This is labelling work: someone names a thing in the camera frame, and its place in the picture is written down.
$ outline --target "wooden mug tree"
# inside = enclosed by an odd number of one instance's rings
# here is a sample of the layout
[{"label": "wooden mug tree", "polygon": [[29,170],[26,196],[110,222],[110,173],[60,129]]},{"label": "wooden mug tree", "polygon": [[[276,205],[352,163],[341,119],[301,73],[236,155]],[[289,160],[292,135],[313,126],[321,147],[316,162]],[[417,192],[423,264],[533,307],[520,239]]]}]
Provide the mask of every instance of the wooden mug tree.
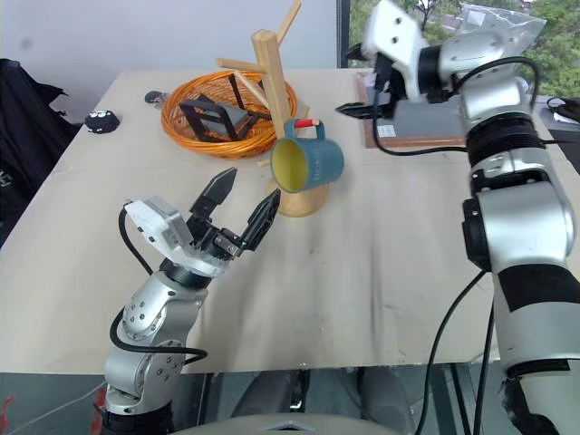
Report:
[{"label": "wooden mug tree", "polygon": [[[284,74],[282,72],[282,62],[280,61],[279,46],[284,41],[284,37],[301,5],[301,0],[295,0],[293,2],[278,33],[270,30],[258,30],[252,34],[252,44],[254,45],[257,63],[223,58],[216,60],[217,66],[236,70],[236,78],[270,110],[275,135],[278,139],[284,137],[284,123],[291,117],[285,89]],[[266,95],[240,71],[251,71],[262,74],[262,83],[264,84],[264,93]],[[308,108],[302,113],[302,116],[305,117],[307,113]],[[268,189],[273,190],[275,188],[276,182],[271,180]],[[298,193],[282,191],[278,212],[294,218],[311,215],[323,206],[328,197],[328,189],[328,184],[324,184]]]}]

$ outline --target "tabletop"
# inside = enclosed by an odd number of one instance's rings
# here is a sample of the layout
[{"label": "tabletop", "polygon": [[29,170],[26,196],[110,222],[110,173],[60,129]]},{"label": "tabletop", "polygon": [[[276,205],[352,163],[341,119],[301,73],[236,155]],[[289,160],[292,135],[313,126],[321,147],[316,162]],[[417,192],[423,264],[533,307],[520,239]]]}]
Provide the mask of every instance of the tabletop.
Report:
[{"label": "tabletop", "polygon": [[[266,194],[264,156],[228,161],[181,148],[163,131],[150,90],[170,92],[202,71],[124,72],[97,106],[121,117],[82,128],[0,251],[0,372],[102,373],[114,315],[147,279],[117,229],[130,199],[160,196],[187,210],[230,166],[236,184],[214,222],[240,232]],[[343,149],[343,175],[310,217],[277,216],[255,253],[212,282],[188,345],[209,357],[189,372],[425,363],[451,301],[478,272],[466,258],[461,153],[397,158],[363,146],[363,128],[334,108],[358,100],[353,70],[287,70],[326,136]],[[546,137],[546,128],[536,125]],[[580,178],[557,146],[557,174],[576,210]],[[152,265],[162,259],[130,226]],[[580,276],[580,248],[570,266]],[[482,351],[492,284],[486,277],[447,326],[437,361]]]}]

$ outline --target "mug handle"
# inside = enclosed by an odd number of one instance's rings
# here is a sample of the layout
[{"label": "mug handle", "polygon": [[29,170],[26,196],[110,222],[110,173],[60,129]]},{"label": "mug handle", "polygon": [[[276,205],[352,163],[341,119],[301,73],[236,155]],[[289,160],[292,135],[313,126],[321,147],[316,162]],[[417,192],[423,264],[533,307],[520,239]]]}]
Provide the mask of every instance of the mug handle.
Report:
[{"label": "mug handle", "polygon": [[[292,118],[284,123],[284,135],[287,138],[296,139],[296,129],[294,128],[294,123],[296,118]],[[322,121],[316,126],[316,138],[318,140],[325,139],[326,134],[324,132],[324,124]]]}]

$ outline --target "wooden base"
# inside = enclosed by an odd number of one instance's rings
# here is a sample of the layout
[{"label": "wooden base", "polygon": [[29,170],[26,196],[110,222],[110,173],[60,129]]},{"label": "wooden base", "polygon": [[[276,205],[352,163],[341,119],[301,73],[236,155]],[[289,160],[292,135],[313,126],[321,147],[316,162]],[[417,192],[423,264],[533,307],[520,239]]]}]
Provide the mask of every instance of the wooden base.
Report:
[{"label": "wooden base", "polygon": [[[267,192],[270,193],[276,188],[278,188],[277,183],[271,179],[267,185]],[[328,198],[328,191],[328,184],[298,193],[288,193],[282,190],[278,213],[289,218],[303,218],[312,215],[324,205]]]}]

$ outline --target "white wall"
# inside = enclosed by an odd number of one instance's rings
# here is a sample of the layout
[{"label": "white wall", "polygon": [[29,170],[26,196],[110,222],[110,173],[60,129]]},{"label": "white wall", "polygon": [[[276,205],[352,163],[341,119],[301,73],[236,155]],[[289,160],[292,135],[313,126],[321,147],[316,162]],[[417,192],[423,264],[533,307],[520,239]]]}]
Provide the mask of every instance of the white wall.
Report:
[{"label": "white wall", "polygon": [[[64,88],[75,121],[123,70],[216,69],[253,61],[250,35],[277,31],[292,0],[4,0],[2,57]],[[336,0],[303,0],[282,45],[284,67],[336,65]]]}]

